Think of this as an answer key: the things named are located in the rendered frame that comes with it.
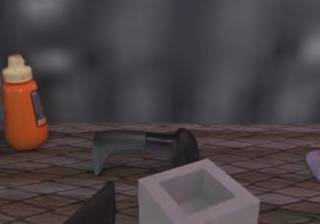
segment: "bottle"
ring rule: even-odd
[[[36,149],[46,141],[49,128],[32,69],[20,54],[12,54],[2,75],[4,137],[17,151]]]

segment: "dark gray wall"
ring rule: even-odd
[[[317,122],[319,0],[0,0],[51,122]]]

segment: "table surface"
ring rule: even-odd
[[[1,134],[0,224],[60,224],[110,180],[116,187],[116,223],[137,224],[137,180],[170,164],[146,154],[114,155],[96,177],[92,137],[101,130],[180,127],[196,136],[202,159],[261,200],[259,224],[320,223],[320,183],[304,162],[307,152],[320,149],[319,124],[55,123],[47,142],[34,151],[12,150]]]

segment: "bottle cap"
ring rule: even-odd
[[[23,83],[32,80],[32,69],[25,65],[25,60],[20,54],[8,57],[8,66],[2,70],[3,80],[6,83]]]

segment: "white box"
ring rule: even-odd
[[[209,159],[138,180],[139,224],[257,224],[260,201]]]

